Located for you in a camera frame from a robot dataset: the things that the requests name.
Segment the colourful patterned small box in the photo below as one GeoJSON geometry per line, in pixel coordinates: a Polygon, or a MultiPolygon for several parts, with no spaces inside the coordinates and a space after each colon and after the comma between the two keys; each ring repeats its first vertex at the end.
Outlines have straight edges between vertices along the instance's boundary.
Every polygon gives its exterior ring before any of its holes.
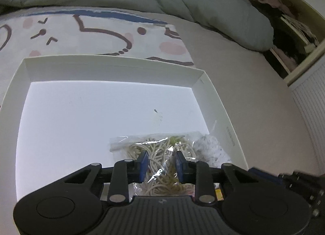
{"type": "Polygon", "coordinates": [[[217,197],[217,200],[218,200],[218,201],[222,201],[222,200],[224,200],[224,198],[223,198],[223,194],[222,194],[220,188],[215,189],[215,194],[216,194],[216,197],[217,197]]]}

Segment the clear bag of beige cords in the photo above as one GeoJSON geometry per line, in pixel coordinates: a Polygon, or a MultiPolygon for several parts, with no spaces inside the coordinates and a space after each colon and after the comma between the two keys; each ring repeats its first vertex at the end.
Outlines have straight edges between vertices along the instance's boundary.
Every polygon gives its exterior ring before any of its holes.
{"type": "Polygon", "coordinates": [[[108,146],[118,160],[136,160],[142,151],[149,155],[145,179],[131,184],[130,196],[193,196],[194,185],[181,184],[177,178],[174,156],[181,151],[186,160],[196,162],[193,146],[201,136],[199,132],[118,136],[108,146]]]}

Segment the white shallow cardboard box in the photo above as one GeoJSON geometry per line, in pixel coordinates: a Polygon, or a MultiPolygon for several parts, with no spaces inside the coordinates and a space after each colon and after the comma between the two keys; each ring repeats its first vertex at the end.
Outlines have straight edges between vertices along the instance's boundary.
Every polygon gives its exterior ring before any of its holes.
{"type": "Polygon", "coordinates": [[[112,165],[110,139],[200,132],[247,162],[203,70],[99,55],[27,58],[1,105],[1,200],[16,202],[89,163],[112,165]]]}

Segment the cream bedside shelf unit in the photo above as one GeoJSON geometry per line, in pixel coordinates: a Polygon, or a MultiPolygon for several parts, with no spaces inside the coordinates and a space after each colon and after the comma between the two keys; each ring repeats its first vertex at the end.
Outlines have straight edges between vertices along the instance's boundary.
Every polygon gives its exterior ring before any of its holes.
{"type": "Polygon", "coordinates": [[[249,0],[274,29],[266,59],[290,86],[324,56],[324,16],[304,0],[249,0]]]}

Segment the cartoon bear print blanket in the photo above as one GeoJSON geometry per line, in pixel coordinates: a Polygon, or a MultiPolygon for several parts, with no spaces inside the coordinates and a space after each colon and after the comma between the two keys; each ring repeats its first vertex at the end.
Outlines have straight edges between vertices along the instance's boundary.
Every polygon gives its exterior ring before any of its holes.
{"type": "Polygon", "coordinates": [[[1,15],[1,96],[24,58],[111,55],[193,66],[174,25],[118,10],[21,10],[1,15]]]}

